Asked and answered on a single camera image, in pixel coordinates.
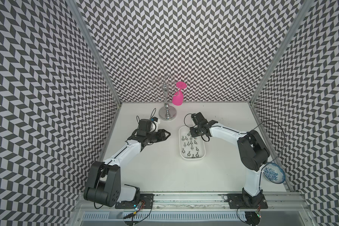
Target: blue and white bowl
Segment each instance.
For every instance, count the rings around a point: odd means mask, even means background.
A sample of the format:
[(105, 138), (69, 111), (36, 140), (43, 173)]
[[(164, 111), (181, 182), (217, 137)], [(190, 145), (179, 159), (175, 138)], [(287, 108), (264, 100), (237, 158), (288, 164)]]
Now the blue and white bowl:
[(263, 169), (263, 174), (272, 183), (281, 184), (285, 181), (285, 172), (279, 165), (271, 162)]

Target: black cable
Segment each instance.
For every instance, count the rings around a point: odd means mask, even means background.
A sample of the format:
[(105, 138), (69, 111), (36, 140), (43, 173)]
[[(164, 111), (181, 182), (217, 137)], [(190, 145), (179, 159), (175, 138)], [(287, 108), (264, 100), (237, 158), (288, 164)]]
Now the black cable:
[(201, 138), (202, 138), (202, 140), (203, 140), (204, 142), (209, 142), (209, 141), (210, 141), (210, 137), (208, 137), (208, 140), (204, 140), (203, 135), (202, 135)]
[(261, 169), (261, 172), (260, 172), (260, 180), (259, 180), (259, 189), (260, 189), (260, 184), (261, 184), (261, 175), (262, 175), (262, 171), (265, 169), (265, 167), (266, 167), (267, 165), (269, 165), (270, 163), (274, 162), (275, 159), (277, 159), (277, 158), (280, 156), (280, 154), (282, 154), (282, 152), (284, 151), (284, 146), (285, 146), (285, 132), (284, 132), (284, 129), (281, 127), (281, 125), (280, 125), (279, 122), (277, 122), (277, 121), (275, 121), (275, 120), (265, 120), (265, 121), (263, 121), (262, 123), (258, 124), (257, 127), (255, 127), (254, 129), (258, 128), (261, 124), (263, 124), (264, 122), (267, 122), (267, 121), (275, 122), (275, 123), (279, 126), (279, 128), (281, 129), (281, 132), (282, 132), (282, 134), (283, 134), (283, 138), (284, 138), (284, 139), (283, 139), (283, 144), (282, 144), (281, 151), (278, 153), (278, 155), (277, 155), (273, 160), (271, 160), (270, 162), (266, 163), (266, 165)]
[(153, 124), (154, 124), (154, 131), (156, 131), (156, 129), (157, 129), (157, 125), (155, 124), (155, 122), (154, 121), (151, 121)]
[(241, 218), (239, 217), (239, 215), (237, 214), (237, 212), (239, 211), (239, 208), (240, 207), (246, 207), (246, 208), (248, 208), (247, 206), (239, 206), (238, 208), (237, 208), (237, 210), (236, 210), (236, 216), (237, 216), (237, 218), (240, 220), (240, 221), (242, 221), (242, 222), (244, 222), (245, 224), (246, 224), (246, 222), (245, 221), (243, 221), (243, 220), (241, 220)]
[(185, 122), (186, 116), (185, 116), (185, 118), (183, 118), (183, 123), (184, 123), (185, 126), (187, 126), (188, 128), (192, 128), (191, 126), (186, 125), (186, 122)]
[(222, 129), (228, 129), (228, 130), (231, 130), (231, 131), (233, 131), (233, 132), (235, 132), (235, 133), (238, 133), (239, 131), (236, 131), (236, 130), (233, 130), (233, 129), (230, 129), (230, 128), (226, 128), (226, 127), (221, 127), (221, 126), (219, 126), (219, 125), (217, 125), (217, 126), (212, 126), (211, 128), (214, 128), (214, 127), (220, 127), (220, 128), (222, 128)]
[(225, 200), (226, 202), (228, 202), (228, 196), (227, 199), (225, 199), (225, 195), (222, 196), (223, 200)]
[(143, 218), (142, 220), (140, 220), (138, 223), (140, 223), (141, 221), (145, 220), (145, 219), (151, 214), (152, 209), (153, 209), (152, 200), (151, 200), (151, 205), (152, 205), (152, 208), (151, 208), (151, 210), (149, 211), (149, 214), (148, 214), (145, 218)]
[(98, 208), (95, 206), (95, 196), (97, 195), (97, 188), (98, 188), (98, 184), (99, 184), (99, 182), (100, 182), (100, 178), (102, 177), (103, 172), (104, 172), (104, 170), (106, 170), (106, 169), (107, 169), (107, 166), (104, 167), (102, 173), (101, 173), (100, 176), (99, 176), (99, 179), (98, 179), (98, 182), (97, 182), (97, 186), (95, 186), (94, 201), (93, 201), (93, 203), (94, 203), (94, 208), (95, 208), (95, 209), (100, 209), (100, 208), (102, 208), (102, 206), (104, 206), (104, 205), (101, 205), (101, 206), (98, 207)]
[(153, 109), (152, 113), (151, 113), (151, 117), (149, 119), (152, 119), (154, 114), (156, 114), (156, 108)]

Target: white table surface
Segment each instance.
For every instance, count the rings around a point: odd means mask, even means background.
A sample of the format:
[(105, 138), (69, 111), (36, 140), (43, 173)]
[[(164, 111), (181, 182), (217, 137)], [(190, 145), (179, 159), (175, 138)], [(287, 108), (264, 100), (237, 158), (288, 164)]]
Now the white table surface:
[[(162, 103), (124, 103), (104, 159), (116, 153), (137, 128), (136, 115), (149, 119), (152, 110), (157, 108), (155, 116), (159, 118), (158, 111), (162, 106)], [(205, 142), (206, 156), (202, 160), (184, 160), (179, 152), (178, 130), (184, 126), (186, 114), (201, 112), (208, 121), (216, 120), (234, 129), (250, 131), (257, 124), (248, 103), (183, 103), (175, 108), (176, 118), (161, 120), (159, 124), (159, 129), (167, 130), (171, 136), (166, 141), (146, 146), (130, 165), (121, 168), (122, 184), (140, 187), (142, 192), (240, 192), (245, 183), (246, 168), (240, 160), (238, 147), (211, 137), (210, 142)], [(186, 124), (191, 123), (189, 115)], [(266, 192), (286, 191), (283, 184), (271, 183), (264, 176), (261, 185)]]

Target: chevron patterned wall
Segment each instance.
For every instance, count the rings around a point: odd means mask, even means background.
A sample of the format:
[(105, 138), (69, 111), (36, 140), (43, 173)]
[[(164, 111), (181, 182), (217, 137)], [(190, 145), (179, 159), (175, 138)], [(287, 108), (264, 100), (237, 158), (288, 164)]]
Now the chevron patterned wall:
[(0, 0), (0, 225), (68, 221), (116, 108), (63, 0)]
[(248, 101), (303, 0), (77, 0), (122, 101), (188, 84), (185, 101)]
[[(339, 225), (339, 1), (315, 1), (256, 109), (283, 125), (282, 165), (317, 222)], [(267, 131), (279, 149), (280, 131)]]

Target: round metal base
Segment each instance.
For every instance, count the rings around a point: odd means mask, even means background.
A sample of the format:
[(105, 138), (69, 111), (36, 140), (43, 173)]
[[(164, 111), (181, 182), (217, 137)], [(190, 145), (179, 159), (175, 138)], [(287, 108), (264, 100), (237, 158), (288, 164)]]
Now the round metal base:
[(164, 107), (161, 107), (161, 109), (159, 109), (158, 115), (162, 120), (171, 121), (176, 117), (177, 111), (172, 106), (170, 106), (168, 110), (164, 109)]

